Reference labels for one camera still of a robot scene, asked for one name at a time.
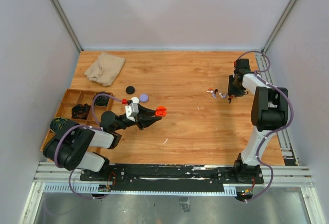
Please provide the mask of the orange round charging case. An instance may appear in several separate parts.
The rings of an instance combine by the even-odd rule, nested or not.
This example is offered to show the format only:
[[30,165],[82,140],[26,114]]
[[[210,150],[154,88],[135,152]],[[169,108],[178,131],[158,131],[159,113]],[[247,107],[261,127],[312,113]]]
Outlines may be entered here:
[[158,106],[155,111],[156,117],[165,117],[167,115],[167,108],[164,106]]

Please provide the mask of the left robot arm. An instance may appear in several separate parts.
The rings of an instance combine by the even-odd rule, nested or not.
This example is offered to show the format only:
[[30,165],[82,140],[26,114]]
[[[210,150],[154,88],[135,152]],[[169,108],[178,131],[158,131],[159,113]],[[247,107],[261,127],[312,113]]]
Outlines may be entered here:
[[90,170],[94,177],[103,181],[110,175],[109,160],[89,152],[88,148],[95,146],[112,150],[121,139],[117,130],[134,125],[143,130],[161,120],[166,114],[167,109],[163,106],[151,110],[131,102],[125,106],[125,113],[122,115],[112,111],[104,112],[99,128],[69,120],[45,145],[43,155],[52,160],[58,168],[65,168],[68,171]]

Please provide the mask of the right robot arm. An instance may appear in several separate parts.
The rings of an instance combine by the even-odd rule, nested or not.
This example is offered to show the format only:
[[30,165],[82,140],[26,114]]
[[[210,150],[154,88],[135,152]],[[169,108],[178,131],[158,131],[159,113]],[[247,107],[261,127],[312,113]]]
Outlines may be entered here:
[[262,183],[260,161],[264,151],[274,134],[288,124],[288,90],[272,87],[258,73],[251,71],[248,59],[237,59],[233,74],[229,76],[228,100],[231,102],[248,93],[253,94],[253,130],[246,147],[225,176],[227,181]]

